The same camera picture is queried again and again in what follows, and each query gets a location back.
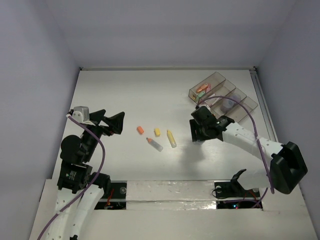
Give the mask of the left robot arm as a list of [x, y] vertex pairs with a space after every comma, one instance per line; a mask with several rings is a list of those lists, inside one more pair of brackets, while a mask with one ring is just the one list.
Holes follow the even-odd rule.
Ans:
[[[38, 238], [47, 240], [79, 240], [101, 198], [113, 194], [111, 179], [101, 172], [106, 149], [102, 136], [119, 135], [123, 131], [125, 113], [111, 117], [104, 109], [90, 112], [87, 106], [72, 108], [66, 117], [83, 129], [80, 136], [68, 135], [60, 144], [60, 172], [54, 215]], [[89, 162], [97, 148], [102, 149], [102, 161], [96, 172]]]

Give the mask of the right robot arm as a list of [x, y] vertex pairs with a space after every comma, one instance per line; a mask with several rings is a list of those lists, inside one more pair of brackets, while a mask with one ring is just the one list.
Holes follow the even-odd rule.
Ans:
[[262, 170], [242, 169], [235, 175], [236, 180], [230, 183], [235, 196], [242, 196], [253, 188], [270, 188], [288, 195], [308, 172], [299, 147], [291, 141], [283, 144], [260, 137], [228, 116], [216, 118], [205, 106], [196, 108], [191, 116], [193, 142], [218, 139], [262, 161]]

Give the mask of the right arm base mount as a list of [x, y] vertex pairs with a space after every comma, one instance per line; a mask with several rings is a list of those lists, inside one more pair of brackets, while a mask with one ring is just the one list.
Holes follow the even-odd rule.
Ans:
[[263, 209], [259, 189], [244, 189], [238, 181], [245, 171], [241, 169], [231, 180], [214, 183], [211, 195], [217, 200], [217, 209]]

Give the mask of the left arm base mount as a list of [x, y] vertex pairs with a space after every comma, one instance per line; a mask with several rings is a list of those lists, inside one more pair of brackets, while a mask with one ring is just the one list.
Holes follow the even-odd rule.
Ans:
[[127, 182], [112, 181], [110, 190], [95, 206], [95, 210], [125, 210], [127, 208]]

